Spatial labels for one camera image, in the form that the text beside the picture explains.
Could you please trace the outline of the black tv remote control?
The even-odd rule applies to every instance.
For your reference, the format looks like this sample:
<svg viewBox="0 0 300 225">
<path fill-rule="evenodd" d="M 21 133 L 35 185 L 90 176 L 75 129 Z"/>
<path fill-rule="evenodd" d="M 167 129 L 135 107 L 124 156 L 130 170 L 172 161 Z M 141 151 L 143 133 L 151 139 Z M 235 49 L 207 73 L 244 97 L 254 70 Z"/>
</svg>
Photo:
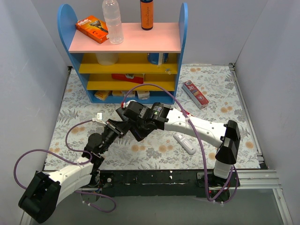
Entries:
<svg viewBox="0 0 300 225">
<path fill-rule="evenodd" d="M 119 117 L 122 119 L 122 121 L 128 122 L 128 118 L 124 115 L 125 109 L 122 107 L 119 107 L 116 109 L 116 113 L 119 115 Z"/>
</svg>

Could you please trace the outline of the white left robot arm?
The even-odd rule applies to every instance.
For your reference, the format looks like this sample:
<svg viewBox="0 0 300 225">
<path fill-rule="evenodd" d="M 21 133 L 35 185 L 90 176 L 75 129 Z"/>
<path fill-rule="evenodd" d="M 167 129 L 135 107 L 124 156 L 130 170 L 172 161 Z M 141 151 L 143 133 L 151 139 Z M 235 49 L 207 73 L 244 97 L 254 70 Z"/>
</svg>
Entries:
<svg viewBox="0 0 300 225">
<path fill-rule="evenodd" d="M 38 223 L 43 223 L 53 214 L 56 206 L 78 188 L 85 185 L 96 187 L 100 176 L 95 171 L 104 161 L 101 155 L 130 128 L 127 121 L 108 120 L 103 133 L 89 136 L 81 157 L 75 162 L 49 174 L 36 173 L 18 206 Z"/>
</svg>

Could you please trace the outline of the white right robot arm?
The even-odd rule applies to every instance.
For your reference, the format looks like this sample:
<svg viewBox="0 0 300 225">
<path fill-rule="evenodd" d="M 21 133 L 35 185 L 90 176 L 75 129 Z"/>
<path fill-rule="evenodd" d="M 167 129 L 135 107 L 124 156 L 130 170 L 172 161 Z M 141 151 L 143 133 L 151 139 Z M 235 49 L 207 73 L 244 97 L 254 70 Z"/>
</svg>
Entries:
<svg viewBox="0 0 300 225">
<path fill-rule="evenodd" d="M 141 139 L 153 130 L 160 129 L 200 137 L 213 145 L 217 148 L 213 183 L 223 186 L 229 181 L 230 169 L 237 161 L 241 140 L 237 122 L 229 120 L 224 124 L 194 116 L 185 117 L 183 112 L 159 102 L 147 107 L 131 100 L 122 106 L 122 110 L 124 117 L 133 124 L 133 134 Z"/>
</svg>

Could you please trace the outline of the white and red remote control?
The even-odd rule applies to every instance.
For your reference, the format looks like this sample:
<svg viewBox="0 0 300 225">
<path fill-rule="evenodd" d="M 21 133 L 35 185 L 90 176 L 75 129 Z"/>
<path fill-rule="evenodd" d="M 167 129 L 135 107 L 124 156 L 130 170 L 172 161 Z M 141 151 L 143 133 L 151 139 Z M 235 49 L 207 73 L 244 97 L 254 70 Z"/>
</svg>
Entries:
<svg viewBox="0 0 300 225">
<path fill-rule="evenodd" d="M 193 155 L 196 153 L 195 146 L 185 136 L 179 133 L 175 133 L 173 134 L 173 137 L 189 155 Z"/>
</svg>

